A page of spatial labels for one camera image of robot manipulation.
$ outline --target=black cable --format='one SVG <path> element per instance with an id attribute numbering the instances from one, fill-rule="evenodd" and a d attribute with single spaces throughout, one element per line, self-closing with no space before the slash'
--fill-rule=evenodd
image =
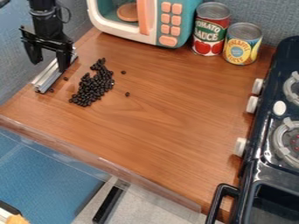
<path id="1" fill-rule="evenodd" d="M 64 4 L 62 4 L 61 2 L 57 1 L 59 6 L 62 8 L 62 9 L 65 9 L 68 13 L 68 19 L 67 21 L 63 21 L 63 19 L 59 16 L 59 13 L 57 13 L 57 18 L 63 23 L 63 24 L 67 24 L 71 21 L 72 19 L 72 12 L 70 11 L 70 9 L 68 9 Z"/>

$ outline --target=tomato sauce label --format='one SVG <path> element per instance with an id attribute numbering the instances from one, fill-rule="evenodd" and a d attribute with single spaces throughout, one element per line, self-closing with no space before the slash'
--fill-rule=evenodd
<path id="1" fill-rule="evenodd" d="M 197 18 L 194 35 L 205 42 L 218 42 L 225 38 L 226 28 L 219 24 Z"/>

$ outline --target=toy stove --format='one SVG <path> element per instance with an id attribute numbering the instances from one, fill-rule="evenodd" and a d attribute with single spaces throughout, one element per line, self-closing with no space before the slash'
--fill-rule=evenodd
<path id="1" fill-rule="evenodd" d="M 254 125 L 234 151 L 243 157 L 240 185 L 218 186 L 206 224 L 215 222 L 225 196 L 234 198 L 229 223 L 299 223 L 299 36 L 279 44 L 253 94 L 247 112 Z"/>

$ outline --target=red can label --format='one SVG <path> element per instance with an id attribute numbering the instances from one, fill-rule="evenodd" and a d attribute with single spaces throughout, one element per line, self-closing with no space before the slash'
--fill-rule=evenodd
<path id="1" fill-rule="evenodd" d="M 193 35 L 193 51 L 205 56 L 222 53 L 229 18 L 211 20 L 197 17 Z"/>

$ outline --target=toy microwave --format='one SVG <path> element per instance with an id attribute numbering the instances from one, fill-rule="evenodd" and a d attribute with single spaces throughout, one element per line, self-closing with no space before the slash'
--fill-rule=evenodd
<path id="1" fill-rule="evenodd" d="M 202 0 L 87 0 L 88 14 L 102 32 L 177 48 L 190 37 Z"/>

